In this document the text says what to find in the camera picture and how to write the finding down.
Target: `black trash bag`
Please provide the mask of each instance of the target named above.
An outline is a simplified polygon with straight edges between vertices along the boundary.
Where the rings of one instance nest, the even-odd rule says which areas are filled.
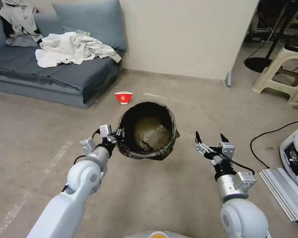
[[[129,108],[117,128],[124,132],[123,140],[117,142],[118,150],[132,159],[163,160],[180,136],[173,113],[156,101],[140,102]]]

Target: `bag inside trash can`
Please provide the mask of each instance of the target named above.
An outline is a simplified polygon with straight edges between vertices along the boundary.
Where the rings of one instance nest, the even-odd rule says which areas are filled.
[[[118,150],[134,159],[163,160],[171,153],[178,136],[173,113],[155,101],[140,102],[128,109],[118,128],[124,131]]]

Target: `white wall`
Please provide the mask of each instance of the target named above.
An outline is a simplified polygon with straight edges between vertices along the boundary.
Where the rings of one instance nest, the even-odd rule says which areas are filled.
[[[51,2],[93,0],[30,1],[40,12],[53,12]],[[120,2],[129,45],[124,68],[225,79],[258,0]]]

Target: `red and white bowl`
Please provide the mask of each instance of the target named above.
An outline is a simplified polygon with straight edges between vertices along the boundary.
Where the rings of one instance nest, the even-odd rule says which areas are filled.
[[[118,92],[115,93],[118,101],[122,104],[122,105],[126,105],[128,104],[128,102],[130,101],[131,97],[132,97],[132,93],[130,92]]]

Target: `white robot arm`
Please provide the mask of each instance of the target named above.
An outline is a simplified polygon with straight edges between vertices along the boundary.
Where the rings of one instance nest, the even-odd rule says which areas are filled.
[[[74,164],[69,170],[67,184],[62,192],[54,197],[46,206],[33,226],[27,238],[72,238],[84,215],[85,202],[89,195],[101,186],[107,172],[107,161],[116,145],[116,136],[122,131],[111,131],[110,125],[99,128],[102,143],[94,143],[92,138],[81,141],[85,151],[85,160]],[[220,147],[208,147],[196,138],[195,148],[204,157],[211,160],[219,186],[219,193],[224,202],[221,220],[230,238],[265,238],[270,237],[268,223],[263,212],[246,198],[247,190],[256,182],[251,173],[236,173],[230,161],[218,150],[232,158],[235,147],[227,142]],[[156,237],[184,238],[172,232],[145,232],[130,236],[132,238]]]
[[[214,178],[223,201],[222,225],[230,238],[270,238],[266,216],[255,204],[246,200],[247,191],[256,180],[252,173],[236,173],[233,170],[231,162],[235,146],[222,134],[221,138],[223,142],[219,147],[208,147],[202,143],[199,133],[196,132],[195,148],[205,158],[210,159],[215,168]]]
[[[103,142],[97,146],[92,138],[80,142],[85,160],[71,167],[63,191],[48,203],[27,238],[74,236],[83,218],[87,197],[100,188],[116,143],[109,125],[101,126],[99,133]]]

